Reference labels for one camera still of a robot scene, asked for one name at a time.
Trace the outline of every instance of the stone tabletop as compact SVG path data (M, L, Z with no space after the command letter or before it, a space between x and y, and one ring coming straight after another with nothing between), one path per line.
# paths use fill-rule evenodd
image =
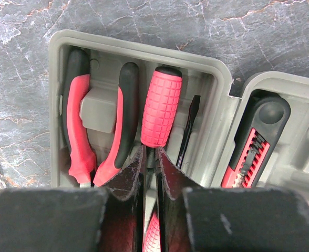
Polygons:
M309 0L0 0L0 170L50 184L48 44L62 29L223 61L237 95L267 70L309 77Z

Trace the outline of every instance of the toolbox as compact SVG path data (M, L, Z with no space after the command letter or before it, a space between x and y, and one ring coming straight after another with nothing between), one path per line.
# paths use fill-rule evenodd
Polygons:
M72 30L55 33L49 46L52 187L79 186L68 173L71 160L62 117L65 75L73 47L90 56L89 88L80 101L79 116L97 166L106 160L114 141L123 65L133 62L139 68L138 128L125 164L141 144L152 74L157 67L170 66L182 73L177 113L166 145L173 163L178 159L192 99L200 96L181 165L185 174L204 187L232 187L240 178L237 164L242 163L242 171L249 163L254 168L245 171L241 186L284 186L302 194L309 203L309 78L276 71L256 73L245 82L241 95L233 97L229 95L232 76L217 59ZM155 202L155 190L152 181L149 204ZM146 211L146 221L150 214L151 209Z

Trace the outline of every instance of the hand tool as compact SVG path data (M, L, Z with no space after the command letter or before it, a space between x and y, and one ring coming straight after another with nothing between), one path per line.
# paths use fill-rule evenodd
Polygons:
M139 68L133 62L122 66L117 93L114 141L105 161L97 168L94 184L101 186L123 167L135 140L139 116Z
M62 120L71 158L68 173L80 186L90 183L90 172L96 167L96 157L89 145L87 130L83 127L79 114L81 101L89 89L89 72L90 58L87 53L80 48L72 48L63 89Z
M179 102L182 73L174 68L157 67L153 73L144 108L141 142L151 148L164 147L168 140ZM160 251L157 208L154 209L144 251Z
M222 187L256 186L290 113L289 104L277 94L262 92L249 99Z
M184 135L182 137L182 142L181 142L179 155L178 155L178 159L176 163L176 166L178 169L181 169L181 166L182 166L182 161L184 159L184 156L187 150L187 145L190 140L191 133L192 133L193 124L198 114L199 104L200 104L200 96L194 96L191 102L191 105L190 105L189 112L188 112L187 123L186 123L186 127L184 130Z

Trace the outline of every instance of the red grid-patterned handle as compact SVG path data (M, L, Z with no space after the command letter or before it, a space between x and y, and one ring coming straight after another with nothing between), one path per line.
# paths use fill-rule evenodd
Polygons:
M159 220L154 213L152 215L143 246L144 252L160 252Z
M144 145L166 145L178 107L181 76L180 71L167 67L153 73L143 114L140 140Z

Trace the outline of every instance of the toolbox tray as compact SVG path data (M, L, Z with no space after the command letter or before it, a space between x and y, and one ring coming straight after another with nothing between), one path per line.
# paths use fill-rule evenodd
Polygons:
M258 89L271 91L289 103L291 115L257 186L294 189L309 203L309 78L275 71L257 73L246 81L241 97L233 97L229 95L232 76L217 59L72 30L56 32L49 45L52 187L78 186L68 175L70 156L60 116L62 84L71 46L85 49L91 58L90 90L82 100L80 116L98 164L108 156L114 138L122 65L132 61L140 69L140 118L135 146L140 145L140 125L153 71L157 66L168 65L179 68L183 74L177 115L167 145L173 163L178 157L189 105L194 95L201 95L182 170L202 186L219 187L251 93ZM151 194L150 190L147 195L153 202L154 192Z

